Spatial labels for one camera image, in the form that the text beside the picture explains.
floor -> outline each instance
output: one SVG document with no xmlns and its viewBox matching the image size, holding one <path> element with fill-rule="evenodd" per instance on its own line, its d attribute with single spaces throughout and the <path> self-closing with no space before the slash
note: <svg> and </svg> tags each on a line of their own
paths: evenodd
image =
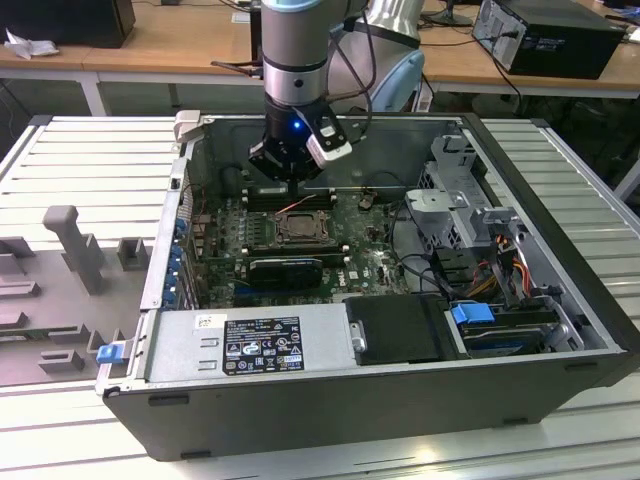
<svg viewBox="0 0 640 480">
<path fill-rule="evenodd" d="M 261 113 L 260 86 L 178 85 L 177 109 L 206 113 Z M 113 115 L 173 115 L 169 89 L 162 84 L 109 83 L 103 95 Z M 439 93 L 435 112 L 475 111 L 482 117 L 512 117 L 514 96 Z M 74 82 L 5 80 L 0 85 L 0 155 L 4 155 L 35 114 L 89 115 L 80 86 Z M 521 115 L 544 118 L 611 186 L 615 186 L 638 156 L 626 152 L 638 134 L 640 103 L 534 97 L 525 100 Z M 640 195 L 630 199 L 640 207 Z"/>
</svg>

wooden desk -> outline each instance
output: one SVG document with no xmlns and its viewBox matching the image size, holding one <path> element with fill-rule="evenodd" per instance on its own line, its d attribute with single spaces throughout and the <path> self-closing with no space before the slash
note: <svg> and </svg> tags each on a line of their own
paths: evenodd
<svg viewBox="0 0 640 480">
<path fill-rule="evenodd" d="M 123 47 L 92 49 L 83 60 L 85 70 L 229 75 L 211 61 L 251 60 L 249 25 L 232 23 L 230 8 L 134 7 L 135 28 Z"/>
<path fill-rule="evenodd" d="M 209 4 L 212 0 L 191 0 Z M 594 0 L 580 0 L 604 14 Z M 426 0 L 425 10 L 441 10 L 438 0 Z M 93 115 L 106 115 L 101 82 L 256 85 L 256 80 L 211 67 L 211 60 L 250 59 L 250 29 L 231 22 L 227 7 L 154 7 L 134 5 L 136 25 L 120 49 L 61 47 L 54 57 L 23 60 L 0 49 L 0 77 L 72 80 L 82 86 Z M 457 7 L 475 18 L 478 7 Z M 459 43 L 471 36 L 450 28 L 421 32 L 424 43 Z M 425 73 L 436 91 L 511 93 L 490 56 L 480 45 L 422 47 Z M 524 95 L 635 98 L 640 95 L 640 46 L 620 45 L 598 80 L 511 76 Z"/>
<path fill-rule="evenodd" d="M 437 0 L 427 0 L 425 3 L 427 10 L 437 10 L 441 5 Z M 581 0 L 581 3 L 602 15 L 614 13 L 593 0 Z M 458 7 L 457 11 L 475 20 L 478 7 Z M 456 30 L 451 28 L 423 30 L 422 43 L 460 43 L 472 39 L 470 35 L 463 33 L 470 31 L 470 28 Z M 479 44 L 422 48 L 427 59 L 424 72 L 433 83 L 434 89 L 509 93 L 510 87 L 498 73 L 491 56 Z M 520 75 L 510 75 L 509 80 L 524 95 L 635 98 L 640 94 L 640 45 L 618 46 L 598 80 Z"/>
</svg>

sticker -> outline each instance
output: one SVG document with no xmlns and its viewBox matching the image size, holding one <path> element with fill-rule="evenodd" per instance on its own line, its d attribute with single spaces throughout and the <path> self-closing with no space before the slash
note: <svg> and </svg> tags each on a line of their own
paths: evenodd
<svg viewBox="0 0 640 480">
<path fill-rule="evenodd" d="M 196 324 L 193 328 L 222 328 L 227 320 L 225 313 L 211 313 L 208 315 L 196 315 Z"/>
<path fill-rule="evenodd" d="M 224 323 L 222 370 L 225 374 L 249 375 L 304 370 L 299 317 L 229 321 L 218 319 L 214 323 L 216 322 Z"/>
</svg>

motherboard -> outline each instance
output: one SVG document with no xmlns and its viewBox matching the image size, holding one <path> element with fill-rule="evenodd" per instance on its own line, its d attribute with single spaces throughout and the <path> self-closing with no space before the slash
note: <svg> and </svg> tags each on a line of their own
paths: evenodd
<svg viewBox="0 0 640 480">
<path fill-rule="evenodd" d="M 394 203 L 361 193 L 226 199 L 194 218 L 191 258 L 209 308 L 339 303 L 409 293 L 389 248 Z"/>
</svg>

barcode label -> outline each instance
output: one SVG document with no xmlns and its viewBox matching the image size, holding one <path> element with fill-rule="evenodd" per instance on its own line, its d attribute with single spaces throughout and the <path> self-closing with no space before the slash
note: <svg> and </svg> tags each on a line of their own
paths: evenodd
<svg viewBox="0 0 640 480">
<path fill-rule="evenodd" d="M 212 313 L 207 315 L 196 315 L 196 330 L 201 328 L 223 328 L 227 320 L 225 313 Z"/>
</svg>

